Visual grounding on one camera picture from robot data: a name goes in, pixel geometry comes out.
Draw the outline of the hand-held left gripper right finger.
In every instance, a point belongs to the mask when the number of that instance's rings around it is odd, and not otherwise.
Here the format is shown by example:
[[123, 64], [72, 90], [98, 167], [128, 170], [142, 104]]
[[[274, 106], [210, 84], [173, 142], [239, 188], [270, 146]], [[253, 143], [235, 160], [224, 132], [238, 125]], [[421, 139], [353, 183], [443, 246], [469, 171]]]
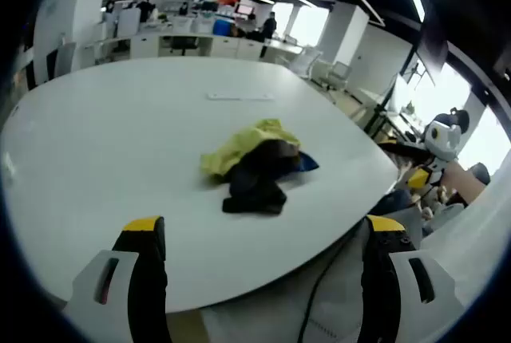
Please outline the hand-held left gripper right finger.
[[463, 313], [455, 282], [394, 219], [366, 217], [361, 342], [435, 342]]

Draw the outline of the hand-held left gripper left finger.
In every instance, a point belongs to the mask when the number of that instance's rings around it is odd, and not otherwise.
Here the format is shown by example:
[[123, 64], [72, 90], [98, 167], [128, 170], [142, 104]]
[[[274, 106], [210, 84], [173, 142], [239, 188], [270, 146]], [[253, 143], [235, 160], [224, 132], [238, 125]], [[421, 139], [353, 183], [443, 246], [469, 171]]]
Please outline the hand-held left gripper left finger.
[[73, 280], [63, 314], [89, 342], [170, 342], [164, 218], [135, 219]]

